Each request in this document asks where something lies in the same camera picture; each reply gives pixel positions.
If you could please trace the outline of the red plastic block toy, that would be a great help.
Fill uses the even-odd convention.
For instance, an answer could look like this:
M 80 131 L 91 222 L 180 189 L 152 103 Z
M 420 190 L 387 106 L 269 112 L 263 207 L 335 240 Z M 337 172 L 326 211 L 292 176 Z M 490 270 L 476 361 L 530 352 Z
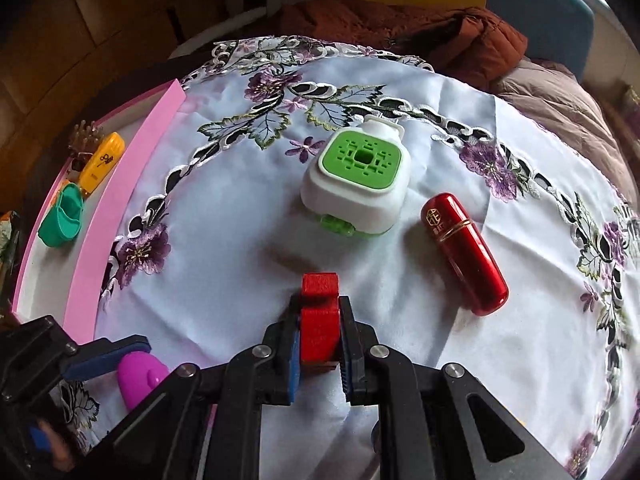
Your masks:
M 300 289 L 300 364 L 328 367 L 335 363 L 341 340 L 340 282 L 336 273 L 307 273 Z

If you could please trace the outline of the magenta plastic cup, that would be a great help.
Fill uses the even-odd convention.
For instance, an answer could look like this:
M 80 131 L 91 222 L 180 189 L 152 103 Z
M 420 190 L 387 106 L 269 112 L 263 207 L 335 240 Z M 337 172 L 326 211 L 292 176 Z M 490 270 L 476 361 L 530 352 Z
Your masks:
M 168 367 L 151 353 L 126 354 L 118 363 L 116 378 L 127 411 L 139 405 L 168 375 Z

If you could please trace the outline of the green plastic bucket toy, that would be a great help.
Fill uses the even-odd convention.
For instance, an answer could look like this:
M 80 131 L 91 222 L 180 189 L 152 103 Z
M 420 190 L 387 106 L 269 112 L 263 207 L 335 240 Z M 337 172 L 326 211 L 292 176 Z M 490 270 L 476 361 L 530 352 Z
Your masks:
M 38 236 L 48 247 L 60 247 L 76 238 L 82 226 L 84 199 L 75 183 L 65 183 L 44 216 Z

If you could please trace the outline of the white green square dispenser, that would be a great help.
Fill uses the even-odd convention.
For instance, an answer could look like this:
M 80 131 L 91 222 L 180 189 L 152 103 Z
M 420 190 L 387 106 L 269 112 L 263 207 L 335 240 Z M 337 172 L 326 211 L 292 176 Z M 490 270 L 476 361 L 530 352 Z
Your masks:
M 304 174 L 304 206 L 337 224 L 337 231 L 386 233 L 400 216 L 409 186 L 404 134 L 403 126 L 372 115 L 332 134 Z

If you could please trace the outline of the yellow perforated block toy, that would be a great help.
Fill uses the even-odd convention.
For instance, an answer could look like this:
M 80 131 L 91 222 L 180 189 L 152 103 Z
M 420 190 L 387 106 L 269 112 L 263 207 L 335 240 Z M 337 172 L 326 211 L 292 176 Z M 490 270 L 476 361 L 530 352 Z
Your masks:
M 81 170 L 77 179 L 82 196 L 89 197 L 110 174 L 126 150 L 125 140 L 117 133 L 106 136 Z

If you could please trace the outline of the pink shallow cardboard box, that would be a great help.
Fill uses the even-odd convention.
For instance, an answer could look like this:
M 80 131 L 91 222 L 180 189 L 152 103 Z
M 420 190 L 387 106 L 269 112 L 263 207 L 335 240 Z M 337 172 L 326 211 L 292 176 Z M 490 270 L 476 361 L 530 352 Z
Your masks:
M 50 315 L 74 341 L 93 340 L 103 274 L 120 220 L 146 163 L 185 99 L 174 79 L 98 121 L 125 139 L 125 153 L 85 201 L 81 230 L 70 244 L 49 248 L 36 232 L 29 235 L 12 304 L 19 321 Z

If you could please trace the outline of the red metallic lipstick tube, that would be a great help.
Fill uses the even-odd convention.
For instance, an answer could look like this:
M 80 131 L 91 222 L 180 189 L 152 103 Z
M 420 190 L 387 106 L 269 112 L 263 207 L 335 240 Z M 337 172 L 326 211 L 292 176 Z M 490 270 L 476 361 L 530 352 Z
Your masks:
M 440 193 L 421 209 L 421 221 L 457 275 L 471 301 L 486 316 L 509 298 L 509 287 L 477 226 L 454 194 Z

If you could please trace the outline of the white floral embroidered tablecloth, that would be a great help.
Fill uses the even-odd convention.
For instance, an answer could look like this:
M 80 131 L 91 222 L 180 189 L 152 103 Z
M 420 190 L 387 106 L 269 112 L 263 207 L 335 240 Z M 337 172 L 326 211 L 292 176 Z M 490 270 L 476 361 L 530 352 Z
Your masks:
M 576 479 L 639 426 L 639 213 L 538 122 L 414 56 L 302 36 L 218 42 L 132 191 L 94 332 L 168 366 L 257 342 L 307 272 L 414 362 L 466 366 Z M 367 115 L 405 129 L 410 180 L 384 234 L 326 228 L 300 199 L 326 141 Z M 421 221 L 460 200 L 509 287 L 477 316 Z

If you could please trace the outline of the rust brown quilted jacket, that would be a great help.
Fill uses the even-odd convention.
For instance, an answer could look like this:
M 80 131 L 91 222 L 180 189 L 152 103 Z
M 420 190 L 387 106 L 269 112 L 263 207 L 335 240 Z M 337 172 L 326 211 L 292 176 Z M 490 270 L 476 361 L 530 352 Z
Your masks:
M 364 0 L 309 0 L 282 6 L 281 35 L 302 35 L 415 55 L 435 72 L 487 90 L 518 65 L 525 35 L 485 8 L 435 10 Z

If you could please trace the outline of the pale pink quilted blanket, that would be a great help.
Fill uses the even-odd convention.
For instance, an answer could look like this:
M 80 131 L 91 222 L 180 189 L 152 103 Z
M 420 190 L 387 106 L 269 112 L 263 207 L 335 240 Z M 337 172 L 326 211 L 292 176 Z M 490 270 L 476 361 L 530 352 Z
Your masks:
M 601 107 L 564 65 L 523 58 L 489 91 L 585 156 L 637 206 L 639 192 Z

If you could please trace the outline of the wooden wardrobe panels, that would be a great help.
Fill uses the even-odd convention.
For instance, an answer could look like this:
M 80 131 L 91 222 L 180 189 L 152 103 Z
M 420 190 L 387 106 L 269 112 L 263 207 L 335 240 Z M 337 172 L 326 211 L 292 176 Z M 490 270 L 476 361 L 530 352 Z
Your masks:
M 108 84 L 156 63 L 242 0 L 1 0 L 1 207 Z

